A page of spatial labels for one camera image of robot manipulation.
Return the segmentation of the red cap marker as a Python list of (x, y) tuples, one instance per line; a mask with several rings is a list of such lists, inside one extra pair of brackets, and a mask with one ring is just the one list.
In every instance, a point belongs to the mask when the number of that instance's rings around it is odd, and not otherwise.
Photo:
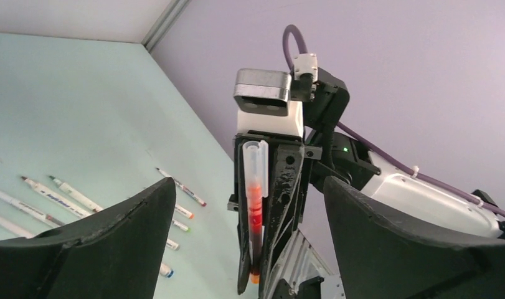
[(25, 237), (27, 239), (33, 238), (35, 235), (28, 230), (23, 229), (22, 227), (18, 226), (17, 224), (7, 220), (6, 218), (0, 216), (0, 227), (3, 227), (4, 229), (8, 230), (9, 232), (12, 232), (13, 234), (19, 236), (19, 237)]

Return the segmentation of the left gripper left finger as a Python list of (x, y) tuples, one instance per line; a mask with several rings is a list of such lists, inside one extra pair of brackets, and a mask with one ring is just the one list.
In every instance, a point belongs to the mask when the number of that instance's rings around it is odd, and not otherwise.
[(84, 219), (0, 240), (0, 298), (152, 298), (175, 203), (162, 179)]

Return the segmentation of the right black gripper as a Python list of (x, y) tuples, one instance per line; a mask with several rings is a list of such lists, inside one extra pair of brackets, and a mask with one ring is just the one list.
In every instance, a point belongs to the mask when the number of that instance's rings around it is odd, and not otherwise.
[(263, 253), (260, 264), (258, 296), (265, 292), (271, 280), (272, 268), (303, 218), (308, 185), (316, 164), (320, 165), (321, 148), (306, 145), (301, 138), (252, 131), (238, 133), (234, 138), (234, 194), (228, 210), (238, 212), (238, 243), (240, 258), (237, 294), (245, 293), (250, 275), (250, 241), (252, 226), (248, 223), (245, 174), (242, 146), (247, 141), (266, 141), (267, 195), (263, 198)]

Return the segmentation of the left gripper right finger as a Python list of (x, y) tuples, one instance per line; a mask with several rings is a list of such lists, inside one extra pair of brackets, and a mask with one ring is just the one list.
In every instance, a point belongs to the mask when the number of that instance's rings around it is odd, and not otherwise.
[(505, 239), (430, 224), (334, 177), (323, 194), (348, 298), (505, 298)]

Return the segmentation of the purple cap marker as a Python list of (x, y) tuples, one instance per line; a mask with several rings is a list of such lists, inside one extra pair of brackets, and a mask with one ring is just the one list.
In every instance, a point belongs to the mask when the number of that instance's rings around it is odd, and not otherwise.
[(178, 179), (176, 179), (174, 176), (171, 176), (170, 174), (168, 174), (167, 172), (165, 172), (163, 169), (161, 168), (156, 168), (156, 170), (164, 177), (166, 178), (172, 178), (175, 185), (182, 191), (184, 192), (185, 194), (187, 194), (191, 199), (193, 199), (194, 201), (196, 201), (196, 203), (198, 203), (198, 205), (202, 206), (202, 207), (205, 207), (207, 205), (207, 203), (201, 199), (197, 194), (195, 194), (194, 192), (192, 192), (185, 184), (183, 184), (182, 182), (180, 182)]

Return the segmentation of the dark blue cap marker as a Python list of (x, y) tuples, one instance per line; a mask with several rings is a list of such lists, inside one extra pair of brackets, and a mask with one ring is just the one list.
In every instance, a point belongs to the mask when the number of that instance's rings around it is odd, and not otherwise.
[(22, 211), (22, 212), (30, 215), (31, 217), (35, 218), (36, 220), (41, 221), (41, 222), (43, 222), (53, 228), (61, 227), (61, 226), (65, 225), (64, 222), (58, 220), (54, 216), (44, 213), (44, 212), (38, 210), (37, 208), (30, 206), (29, 204), (26, 204), (25, 202), (22, 202), (14, 197), (8, 195), (5, 192), (0, 191), (0, 200), (6, 202), (10, 206), (18, 209), (19, 211)]

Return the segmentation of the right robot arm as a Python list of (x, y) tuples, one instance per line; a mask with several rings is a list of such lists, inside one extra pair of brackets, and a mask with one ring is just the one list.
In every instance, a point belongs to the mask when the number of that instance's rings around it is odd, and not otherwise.
[(237, 293), (322, 298), (326, 267), (298, 230), (309, 186), (323, 194), (344, 298), (505, 298), (505, 216), (333, 125), (349, 102), (324, 70), (293, 78), (240, 69), (234, 99)]

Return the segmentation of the red ink clear pen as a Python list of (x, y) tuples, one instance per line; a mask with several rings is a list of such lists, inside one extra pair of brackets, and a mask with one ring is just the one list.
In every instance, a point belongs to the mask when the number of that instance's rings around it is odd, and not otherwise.
[(263, 242), (263, 190), (259, 183), (247, 186), (248, 228), (250, 241), (250, 281), (260, 282), (260, 260)]

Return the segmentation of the clear pen cap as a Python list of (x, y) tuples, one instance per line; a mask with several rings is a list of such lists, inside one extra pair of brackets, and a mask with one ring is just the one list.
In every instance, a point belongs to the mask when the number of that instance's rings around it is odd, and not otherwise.
[(247, 199), (268, 196), (268, 143), (247, 141), (242, 145)]

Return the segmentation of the teal cap marker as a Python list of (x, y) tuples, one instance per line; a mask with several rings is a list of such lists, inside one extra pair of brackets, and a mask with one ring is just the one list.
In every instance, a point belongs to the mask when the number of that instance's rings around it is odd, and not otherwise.
[(90, 198), (82, 194), (80, 191), (76, 190), (74, 187), (72, 187), (70, 184), (67, 182), (55, 177), (49, 175), (49, 179), (64, 193), (68, 194), (72, 199), (76, 200), (92, 212), (100, 212), (104, 210), (104, 208), (94, 201), (92, 201)]

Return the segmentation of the green cap marker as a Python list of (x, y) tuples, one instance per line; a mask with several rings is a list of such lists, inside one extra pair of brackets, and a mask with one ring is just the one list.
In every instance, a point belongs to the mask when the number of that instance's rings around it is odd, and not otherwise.
[(172, 225), (174, 227), (177, 227), (178, 229), (184, 231), (184, 232), (189, 232), (190, 231), (190, 227), (188, 227), (187, 225), (183, 224), (182, 222), (179, 222), (175, 219), (172, 219)]

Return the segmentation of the orange cap marker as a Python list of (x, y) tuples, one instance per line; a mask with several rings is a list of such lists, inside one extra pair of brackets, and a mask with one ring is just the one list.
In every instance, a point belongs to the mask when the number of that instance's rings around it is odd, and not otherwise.
[(182, 215), (183, 217), (185, 217), (187, 219), (192, 219), (194, 217), (194, 214), (192, 212), (190, 212), (186, 208), (180, 206), (179, 204), (176, 204), (174, 206), (174, 208), (177, 213), (179, 213), (180, 215)]

